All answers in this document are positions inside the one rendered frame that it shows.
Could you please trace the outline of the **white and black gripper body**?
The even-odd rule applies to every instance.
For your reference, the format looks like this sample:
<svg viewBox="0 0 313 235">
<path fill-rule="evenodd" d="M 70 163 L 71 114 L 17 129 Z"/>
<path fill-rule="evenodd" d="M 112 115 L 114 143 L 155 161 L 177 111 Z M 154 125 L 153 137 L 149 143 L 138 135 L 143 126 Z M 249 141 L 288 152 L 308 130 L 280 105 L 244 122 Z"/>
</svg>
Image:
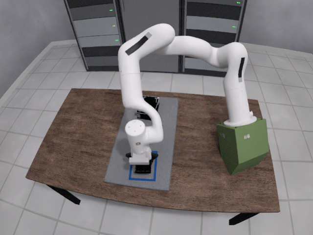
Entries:
<svg viewBox="0 0 313 235">
<path fill-rule="evenodd" d="M 152 158 L 151 156 L 151 148 L 150 146 L 148 145 L 148 148 L 147 148 L 147 151 L 146 151 L 146 157 L 149 157 L 149 160 Z M 131 157 L 133 157 L 133 151 L 131 150 Z"/>
</svg>

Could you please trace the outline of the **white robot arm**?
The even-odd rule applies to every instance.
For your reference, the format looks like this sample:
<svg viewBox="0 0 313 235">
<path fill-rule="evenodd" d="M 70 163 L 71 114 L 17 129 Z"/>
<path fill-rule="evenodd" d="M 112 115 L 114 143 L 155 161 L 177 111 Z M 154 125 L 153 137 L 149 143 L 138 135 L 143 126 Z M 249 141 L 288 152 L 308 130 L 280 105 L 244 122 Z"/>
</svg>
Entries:
<svg viewBox="0 0 313 235">
<path fill-rule="evenodd" d="M 138 119 L 126 124 L 126 135 L 133 151 L 133 157 L 129 158 L 130 165 L 148 165 L 149 158 L 146 158 L 148 145 L 163 140 L 161 117 L 142 96 L 139 60 L 150 53 L 185 55 L 204 60 L 218 69 L 228 68 L 223 86 L 229 119 L 224 125 L 242 126 L 257 120 L 253 112 L 249 111 L 244 82 L 248 54 L 241 43 L 233 42 L 215 48 L 199 38 L 175 36 L 175 31 L 169 24 L 156 24 L 125 42 L 118 51 L 123 105 L 127 109 L 145 112 L 152 121 L 152 126 L 145 126 Z"/>
</svg>

